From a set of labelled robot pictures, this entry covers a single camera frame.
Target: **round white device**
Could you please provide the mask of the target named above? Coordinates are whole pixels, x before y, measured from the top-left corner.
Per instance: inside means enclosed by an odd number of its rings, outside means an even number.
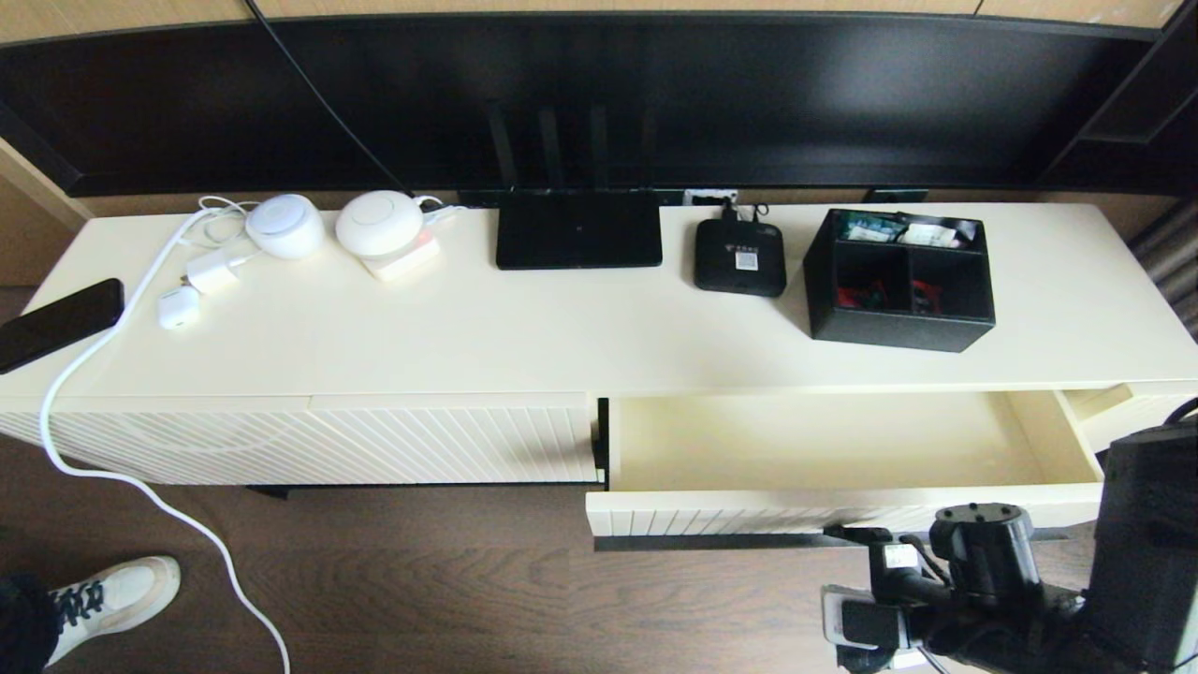
[[[249,212],[246,232],[264,251],[298,260],[315,253],[325,242],[325,221],[307,196],[280,194]]]
[[[345,205],[337,215],[337,239],[363,259],[403,251],[417,242],[424,229],[420,204],[432,196],[411,198],[392,190],[367,192]]]

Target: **power outlet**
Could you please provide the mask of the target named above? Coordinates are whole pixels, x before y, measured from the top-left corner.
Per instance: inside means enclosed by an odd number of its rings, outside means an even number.
[[[686,189],[682,194],[682,205],[722,206],[726,199],[732,199],[734,206],[739,195],[738,189]]]

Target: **black organizer box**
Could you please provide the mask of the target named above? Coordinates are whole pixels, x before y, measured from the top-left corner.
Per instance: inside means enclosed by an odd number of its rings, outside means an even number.
[[[851,212],[870,211],[829,210],[803,259],[816,340],[958,353],[994,327],[981,221],[969,247],[937,248],[841,239],[841,223]],[[925,215],[920,219],[927,220]],[[914,280],[943,289],[940,312],[916,310]],[[877,281],[884,289],[884,305],[839,304],[839,286]]]

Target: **smartphone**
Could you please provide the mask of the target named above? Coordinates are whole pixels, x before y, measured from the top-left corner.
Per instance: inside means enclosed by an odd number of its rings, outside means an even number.
[[[125,310],[125,285],[109,278],[0,324],[0,375],[108,329]]]

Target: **white sneaker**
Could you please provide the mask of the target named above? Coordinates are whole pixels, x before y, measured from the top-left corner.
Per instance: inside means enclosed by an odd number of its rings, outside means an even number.
[[[173,558],[144,557],[54,590],[59,645],[47,667],[92,637],[132,630],[158,615],[179,594],[181,578]]]

